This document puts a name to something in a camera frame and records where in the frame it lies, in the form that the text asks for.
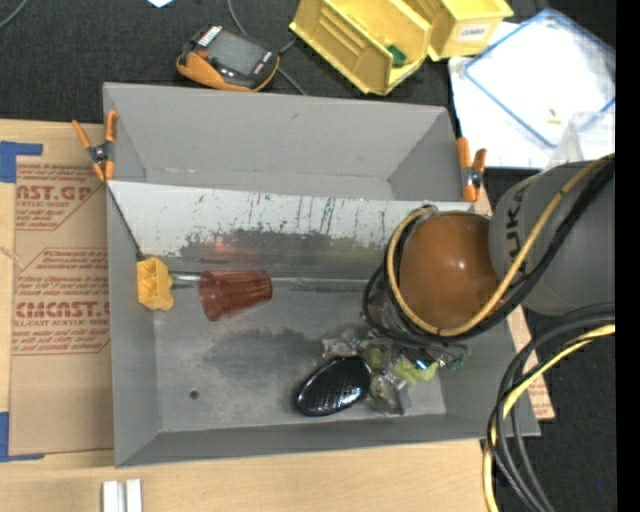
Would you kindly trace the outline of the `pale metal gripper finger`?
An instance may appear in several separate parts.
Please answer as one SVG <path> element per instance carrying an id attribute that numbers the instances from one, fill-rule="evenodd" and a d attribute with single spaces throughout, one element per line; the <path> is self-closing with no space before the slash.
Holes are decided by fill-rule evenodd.
<path id="1" fill-rule="evenodd" d="M 411 406 L 407 381 L 392 373 L 376 374 L 369 391 L 369 406 L 382 414 L 403 416 Z"/>
<path id="2" fill-rule="evenodd" d="M 355 356 L 363 354 L 371 345 L 368 339 L 360 338 L 324 338 L 323 356 Z"/>

